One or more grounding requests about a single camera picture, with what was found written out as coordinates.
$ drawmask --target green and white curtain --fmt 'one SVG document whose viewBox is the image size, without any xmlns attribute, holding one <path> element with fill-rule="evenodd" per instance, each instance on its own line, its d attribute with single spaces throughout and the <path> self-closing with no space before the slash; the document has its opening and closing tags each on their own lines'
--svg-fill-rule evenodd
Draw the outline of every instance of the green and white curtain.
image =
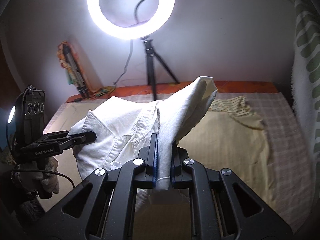
<svg viewBox="0 0 320 240">
<path fill-rule="evenodd" d="M 315 198 L 320 197 L 320 17 L 314 8 L 294 0 L 295 57 L 292 69 L 294 110 L 313 160 Z"/>
</svg>

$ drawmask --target bed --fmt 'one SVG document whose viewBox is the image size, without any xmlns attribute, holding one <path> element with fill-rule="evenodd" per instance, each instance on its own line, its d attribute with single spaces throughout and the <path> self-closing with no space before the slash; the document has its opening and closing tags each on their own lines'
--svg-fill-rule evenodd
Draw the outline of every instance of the bed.
<svg viewBox="0 0 320 240">
<path fill-rule="evenodd" d="M 158 98 L 164 100 L 172 93 L 191 82 L 158 84 Z M 270 148 L 268 169 L 274 176 L 272 187 L 275 203 L 273 209 L 296 231 L 307 218 L 312 203 L 311 162 L 306 145 L 292 110 L 281 93 L 271 82 L 216 82 L 216 99 L 244 96 L 248 105 L 263 119 Z M 146 103 L 152 101 L 149 86 L 117 88 L 111 96 Z M 84 118 L 87 111 L 94 110 L 108 99 L 105 95 L 95 100 L 74 102 L 78 95 L 70 97 L 62 104 L 45 128 L 45 133 L 69 130 Z M 58 155 L 58 172 L 69 176 L 75 184 L 81 182 L 72 150 Z M 60 194 L 49 200 L 41 200 L 45 210 L 49 210 L 71 189 L 63 178 L 60 180 Z M 152 205 L 135 218 L 134 239 L 187 239 L 190 237 L 189 206 L 186 203 L 174 205 Z"/>
</svg>

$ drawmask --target tripod leg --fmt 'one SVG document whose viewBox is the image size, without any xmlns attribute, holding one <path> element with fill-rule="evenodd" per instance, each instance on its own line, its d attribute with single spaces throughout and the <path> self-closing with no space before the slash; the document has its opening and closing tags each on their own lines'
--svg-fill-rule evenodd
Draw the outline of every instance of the tripod leg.
<svg viewBox="0 0 320 240">
<path fill-rule="evenodd" d="M 156 53 L 155 51 L 153 54 L 156 56 L 156 58 L 159 60 L 161 65 L 165 68 L 165 70 L 169 73 L 169 75 L 173 78 L 173 80 L 176 82 L 176 84 L 180 84 L 176 76 L 171 72 L 170 68 L 167 66 L 167 64 L 163 61 L 163 59 Z"/>
<path fill-rule="evenodd" d="M 147 72 L 148 72 L 148 81 L 150 81 L 152 86 L 153 100 L 157 100 L 157 92 L 156 92 L 156 79 L 155 79 L 155 71 L 153 67 L 153 58 L 152 55 L 147 54 Z"/>
</svg>

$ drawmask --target triangular cutout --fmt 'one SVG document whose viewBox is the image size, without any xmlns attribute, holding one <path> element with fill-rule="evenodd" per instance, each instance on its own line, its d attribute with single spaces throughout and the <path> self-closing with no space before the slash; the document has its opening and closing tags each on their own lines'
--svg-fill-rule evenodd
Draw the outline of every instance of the triangular cutout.
<svg viewBox="0 0 320 240">
<path fill-rule="evenodd" d="M 233 189 L 238 198 L 243 215 L 248 218 L 262 211 L 262 208 L 243 190 L 239 184 L 234 183 Z"/>
<path fill-rule="evenodd" d="M 88 183 L 84 188 L 74 196 L 63 208 L 62 212 L 74 217 L 79 218 L 83 211 L 84 205 L 87 202 L 89 194 L 92 190 L 92 184 Z"/>
</svg>

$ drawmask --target garment tag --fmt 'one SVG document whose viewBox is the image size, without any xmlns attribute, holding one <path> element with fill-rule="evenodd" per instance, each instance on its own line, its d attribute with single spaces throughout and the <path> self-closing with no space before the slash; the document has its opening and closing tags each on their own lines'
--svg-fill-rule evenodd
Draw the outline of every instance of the garment tag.
<svg viewBox="0 0 320 240">
<path fill-rule="evenodd" d="M 121 168 L 121 166 L 122 166 L 122 164 L 120 162 L 113 161 L 111 163 L 108 163 L 104 168 L 107 171 L 112 171 L 112 170 L 116 170 L 116 169 Z"/>
</svg>

